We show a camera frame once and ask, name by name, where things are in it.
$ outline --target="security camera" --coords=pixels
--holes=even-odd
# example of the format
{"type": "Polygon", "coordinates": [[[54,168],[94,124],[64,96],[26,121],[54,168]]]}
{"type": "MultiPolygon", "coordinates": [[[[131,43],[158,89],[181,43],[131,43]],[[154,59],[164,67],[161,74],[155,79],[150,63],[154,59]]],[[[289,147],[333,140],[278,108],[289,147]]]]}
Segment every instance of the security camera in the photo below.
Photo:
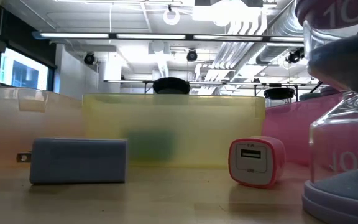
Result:
{"type": "Polygon", "coordinates": [[[187,53],[187,61],[188,62],[195,62],[197,61],[197,53],[195,49],[190,49],[187,53]]]}
{"type": "Polygon", "coordinates": [[[84,63],[87,65],[94,65],[96,64],[98,61],[97,59],[94,57],[94,52],[88,52],[86,53],[86,56],[84,58],[84,63]]]}
{"type": "Polygon", "coordinates": [[[303,47],[291,51],[289,56],[285,59],[288,63],[298,63],[305,57],[305,49],[303,47]]]}

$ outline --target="pink usb charger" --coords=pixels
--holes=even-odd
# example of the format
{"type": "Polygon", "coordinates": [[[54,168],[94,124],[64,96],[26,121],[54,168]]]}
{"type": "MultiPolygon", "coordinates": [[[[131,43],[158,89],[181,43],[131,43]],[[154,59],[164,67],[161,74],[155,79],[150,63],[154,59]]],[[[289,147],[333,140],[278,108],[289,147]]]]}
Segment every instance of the pink usb charger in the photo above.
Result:
{"type": "Polygon", "coordinates": [[[271,137],[235,140],[229,150],[229,172],[239,184],[271,188],[283,174],[285,148],[271,137]]]}

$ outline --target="yellow translucent bin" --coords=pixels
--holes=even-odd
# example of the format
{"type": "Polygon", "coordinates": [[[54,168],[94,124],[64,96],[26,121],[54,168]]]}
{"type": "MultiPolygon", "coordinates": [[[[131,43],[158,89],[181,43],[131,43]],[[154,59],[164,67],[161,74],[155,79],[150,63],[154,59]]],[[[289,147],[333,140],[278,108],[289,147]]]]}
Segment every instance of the yellow translucent bin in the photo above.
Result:
{"type": "Polygon", "coordinates": [[[48,91],[0,88],[0,166],[17,166],[35,138],[83,138],[81,101],[48,91]]]}
{"type": "Polygon", "coordinates": [[[89,94],[83,110],[86,136],[128,139],[132,165],[227,167],[233,140],[261,134],[265,99],[89,94]]]}

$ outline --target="usb port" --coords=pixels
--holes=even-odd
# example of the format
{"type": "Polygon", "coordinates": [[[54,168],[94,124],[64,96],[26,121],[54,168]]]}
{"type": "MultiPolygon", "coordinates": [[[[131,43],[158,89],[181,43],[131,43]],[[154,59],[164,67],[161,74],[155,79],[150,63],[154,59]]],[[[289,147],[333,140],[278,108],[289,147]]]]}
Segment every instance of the usb port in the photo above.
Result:
{"type": "Polygon", "coordinates": [[[260,159],[259,150],[241,149],[241,157],[260,159]]]}

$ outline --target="wooden table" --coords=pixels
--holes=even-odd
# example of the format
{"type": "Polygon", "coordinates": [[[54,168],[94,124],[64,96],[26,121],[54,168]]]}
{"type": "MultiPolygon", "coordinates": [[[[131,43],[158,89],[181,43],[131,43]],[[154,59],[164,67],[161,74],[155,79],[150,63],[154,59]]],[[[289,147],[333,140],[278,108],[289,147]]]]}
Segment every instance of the wooden table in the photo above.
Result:
{"type": "Polygon", "coordinates": [[[0,168],[0,223],[320,223],[301,207],[308,174],[289,164],[263,190],[221,169],[131,167],[125,184],[31,185],[28,169],[0,168]]]}

